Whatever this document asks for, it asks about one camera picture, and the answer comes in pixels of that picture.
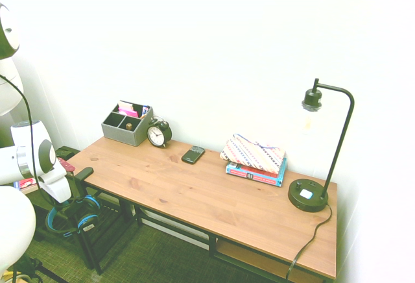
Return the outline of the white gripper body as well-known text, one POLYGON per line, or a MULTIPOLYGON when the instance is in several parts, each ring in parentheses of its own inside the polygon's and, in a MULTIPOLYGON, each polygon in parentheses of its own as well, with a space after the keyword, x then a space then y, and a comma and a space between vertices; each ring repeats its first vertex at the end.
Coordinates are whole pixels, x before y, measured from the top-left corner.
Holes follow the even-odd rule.
POLYGON ((48 173, 40 176, 40 187, 59 203, 64 203, 71 197, 71 188, 66 175, 67 171, 57 160, 48 173))

